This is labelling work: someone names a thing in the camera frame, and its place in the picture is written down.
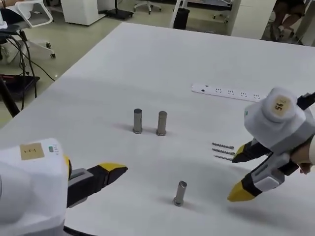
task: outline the floor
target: floor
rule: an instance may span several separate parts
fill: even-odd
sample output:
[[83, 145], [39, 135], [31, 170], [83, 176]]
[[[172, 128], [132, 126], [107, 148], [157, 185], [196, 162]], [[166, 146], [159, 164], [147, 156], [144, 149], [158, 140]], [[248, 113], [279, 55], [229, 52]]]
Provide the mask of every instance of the floor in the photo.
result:
[[[123, 0], [119, 5], [120, 9], [132, 11], [135, 0]], [[140, 7], [134, 16], [127, 20], [131, 23], [145, 24], [151, 26], [168, 27], [174, 5], [160, 4], [162, 12], [153, 9], [152, 14], [148, 14], [145, 6]], [[227, 25], [224, 24], [223, 17], [213, 19], [213, 15], [220, 12], [209, 9], [190, 8], [187, 30], [226, 34]], [[53, 12], [55, 22], [33, 29], [26, 30], [29, 39], [43, 39], [51, 43], [56, 53], [56, 59], [39, 58], [36, 52], [31, 51], [32, 60], [42, 66], [54, 79], [58, 79], [73, 64], [75, 64], [84, 54], [86, 54], [97, 42], [108, 35], [121, 21], [103, 18], [93, 25], [86, 27], [71, 25], [64, 22], [63, 15]], [[38, 82], [38, 94], [45, 91], [53, 81], [49, 79], [38, 67], [34, 67], [36, 76], [40, 77]], [[18, 63], [10, 65], [0, 64], [0, 74], [20, 74], [21, 69]], [[33, 92], [26, 95], [26, 106], [34, 100]], [[6, 107], [0, 102], [0, 127], [3, 127], [11, 116]]]

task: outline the metal screw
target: metal screw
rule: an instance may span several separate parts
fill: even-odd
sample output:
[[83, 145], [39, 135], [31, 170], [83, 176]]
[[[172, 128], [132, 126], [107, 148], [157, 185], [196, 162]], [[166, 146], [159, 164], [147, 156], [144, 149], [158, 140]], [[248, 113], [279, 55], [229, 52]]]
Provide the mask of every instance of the metal screw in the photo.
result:
[[133, 132], [135, 134], [142, 133], [142, 110], [139, 108], [133, 111]]
[[224, 159], [224, 160], [228, 160], [228, 161], [232, 161], [233, 158], [228, 158], [228, 157], [224, 157], [224, 156], [218, 156], [218, 155], [213, 155], [214, 157], [220, 158], [220, 159]]
[[158, 113], [158, 124], [157, 124], [157, 135], [165, 136], [166, 135], [166, 118], [167, 112], [160, 111]]
[[178, 183], [176, 197], [173, 199], [173, 204], [175, 206], [181, 207], [183, 205], [186, 187], [187, 187], [187, 183], [185, 181], [180, 181]]
[[224, 153], [224, 154], [228, 154], [228, 155], [232, 155], [232, 156], [235, 155], [234, 152], [224, 151], [224, 150], [216, 149], [216, 148], [213, 148], [212, 151], [217, 151], [217, 152]]
[[224, 144], [217, 144], [217, 143], [212, 143], [213, 146], [218, 146], [221, 148], [227, 148], [227, 149], [231, 149], [234, 150], [234, 146], [228, 146], [228, 145], [224, 145]]

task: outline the person's hand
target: person's hand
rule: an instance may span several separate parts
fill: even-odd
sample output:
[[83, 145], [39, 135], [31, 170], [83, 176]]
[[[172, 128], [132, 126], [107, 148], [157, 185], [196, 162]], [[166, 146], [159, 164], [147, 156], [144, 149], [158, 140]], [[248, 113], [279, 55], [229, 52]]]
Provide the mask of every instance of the person's hand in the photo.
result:
[[311, 171], [311, 167], [313, 166], [310, 161], [309, 150], [310, 142], [295, 150], [290, 156], [291, 160], [301, 168], [300, 173], [306, 175]]

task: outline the metal tube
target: metal tube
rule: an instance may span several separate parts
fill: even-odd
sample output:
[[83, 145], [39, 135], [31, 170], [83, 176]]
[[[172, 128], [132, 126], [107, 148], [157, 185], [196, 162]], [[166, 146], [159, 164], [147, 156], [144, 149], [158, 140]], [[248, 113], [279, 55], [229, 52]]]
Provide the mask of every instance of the metal tube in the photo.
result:
[[161, 111], [158, 113], [157, 135], [159, 136], [166, 135], [166, 118], [167, 112]]
[[139, 108], [133, 111], [133, 132], [135, 134], [142, 133], [142, 110]]
[[173, 199], [173, 204], [177, 207], [181, 207], [184, 203], [184, 195], [186, 191], [187, 183], [180, 181], [177, 187], [176, 197]]

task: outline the office chair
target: office chair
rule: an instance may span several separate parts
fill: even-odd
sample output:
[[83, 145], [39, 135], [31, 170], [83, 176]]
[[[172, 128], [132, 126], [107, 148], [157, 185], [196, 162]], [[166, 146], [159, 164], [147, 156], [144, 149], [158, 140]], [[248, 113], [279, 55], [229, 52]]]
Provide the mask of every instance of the office chair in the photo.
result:
[[147, 1], [147, 0], [142, 1], [142, 2], [140, 2], [138, 4], [135, 4], [134, 7], [133, 7], [133, 11], [136, 11], [137, 7], [144, 6], [144, 5], [146, 5], [148, 7], [149, 15], [151, 15], [151, 8], [154, 7], [154, 6], [158, 7], [159, 11], [162, 11], [162, 8], [159, 5], [157, 5], [157, 4], [155, 4], [155, 3], [151, 2], [151, 1]]
[[[23, 37], [23, 40], [26, 41], [27, 46], [31, 49], [36, 49], [37, 52], [40, 54], [45, 54], [51, 58], [55, 58], [55, 52], [51, 49], [51, 45], [49, 42], [42, 40], [42, 41], [31, 41], [28, 40], [23, 29], [32, 29], [35, 27], [47, 25], [53, 21], [53, 17], [50, 14], [50, 12], [47, 10], [46, 6], [43, 3], [43, 0], [26, 0], [15, 3], [15, 6], [24, 19], [23, 22], [16, 23], [18, 31], [20, 32], [20, 35]], [[25, 8], [32, 9], [31, 11], [31, 17], [28, 19], [26, 17]], [[19, 43], [22, 46], [22, 51], [24, 54], [26, 54], [27, 50], [25, 47], [25, 44], [22, 42], [22, 40], [19, 41]]]

